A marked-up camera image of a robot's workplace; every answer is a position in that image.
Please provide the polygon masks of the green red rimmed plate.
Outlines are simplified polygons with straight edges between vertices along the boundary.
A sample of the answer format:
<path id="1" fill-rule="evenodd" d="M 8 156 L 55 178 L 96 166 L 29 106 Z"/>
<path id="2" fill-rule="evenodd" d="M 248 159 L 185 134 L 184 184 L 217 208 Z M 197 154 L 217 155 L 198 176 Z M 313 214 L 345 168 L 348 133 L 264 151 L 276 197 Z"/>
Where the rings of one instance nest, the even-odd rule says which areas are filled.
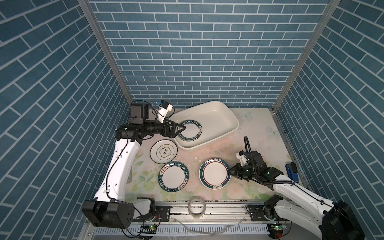
<path id="1" fill-rule="evenodd" d="M 218 158 L 209 159 L 200 167 L 200 181 L 204 187 L 210 190 L 220 190 L 230 182 L 229 169 L 226 161 Z"/>

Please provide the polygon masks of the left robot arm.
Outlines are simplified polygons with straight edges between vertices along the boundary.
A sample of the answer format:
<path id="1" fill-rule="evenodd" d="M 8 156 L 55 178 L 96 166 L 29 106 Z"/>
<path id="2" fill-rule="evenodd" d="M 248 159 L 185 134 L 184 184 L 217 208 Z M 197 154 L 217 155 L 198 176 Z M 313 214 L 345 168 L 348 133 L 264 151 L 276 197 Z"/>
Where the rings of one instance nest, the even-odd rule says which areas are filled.
<path id="1" fill-rule="evenodd" d="M 82 206 L 93 226 L 125 230 L 134 219 L 144 222 L 156 215 L 154 199 L 125 202 L 126 184 L 144 140 L 154 135 L 173 139 L 185 130 L 169 119 L 172 109 L 173 105 L 164 100 L 157 107 L 145 101 L 130 105 L 128 122 L 115 131 L 115 149 L 107 173 L 94 198 Z"/>

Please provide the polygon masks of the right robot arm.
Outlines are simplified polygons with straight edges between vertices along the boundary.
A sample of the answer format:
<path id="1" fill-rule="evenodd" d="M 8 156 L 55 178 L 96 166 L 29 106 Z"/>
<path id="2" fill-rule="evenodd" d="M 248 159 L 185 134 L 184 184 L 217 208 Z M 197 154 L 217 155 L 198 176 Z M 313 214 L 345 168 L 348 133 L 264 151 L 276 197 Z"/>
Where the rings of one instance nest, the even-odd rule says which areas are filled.
<path id="1" fill-rule="evenodd" d="M 264 203 L 265 217 L 271 221 L 289 220 L 322 240 L 365 239 L 365 233 L 347 203 L 316 195 L 276 168 L 236 164 L 228 174 L 276 192 Z"/>

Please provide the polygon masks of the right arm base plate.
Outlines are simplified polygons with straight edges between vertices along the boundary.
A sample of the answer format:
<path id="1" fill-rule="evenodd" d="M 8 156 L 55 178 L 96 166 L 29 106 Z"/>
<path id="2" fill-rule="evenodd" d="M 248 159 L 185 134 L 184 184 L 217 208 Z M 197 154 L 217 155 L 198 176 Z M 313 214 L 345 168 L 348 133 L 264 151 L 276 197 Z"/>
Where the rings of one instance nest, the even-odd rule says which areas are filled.
<path id="1" fill-rule="evenodd" d="M 277 222 L 280 219 L 275 208 L 270 205 L 247 205 L 246 211 L 250 215 L 252 222 Z"/>

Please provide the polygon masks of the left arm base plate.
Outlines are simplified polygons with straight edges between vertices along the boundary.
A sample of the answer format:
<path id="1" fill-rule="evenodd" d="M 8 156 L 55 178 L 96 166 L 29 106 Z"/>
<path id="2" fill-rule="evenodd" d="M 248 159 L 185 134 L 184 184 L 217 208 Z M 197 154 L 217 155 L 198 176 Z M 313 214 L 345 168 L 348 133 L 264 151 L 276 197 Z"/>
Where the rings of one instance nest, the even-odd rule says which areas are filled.
<path id="1" fill-rule="evenodd" d="M 169 222 L 171 215 L 171 207 L 170 206 L 155 206 L 155 208 L 151 208 L 149 213 L 144 216 L 145 221 L 152 221 L 154 217 L 159 217 L 157 222 Z"/>

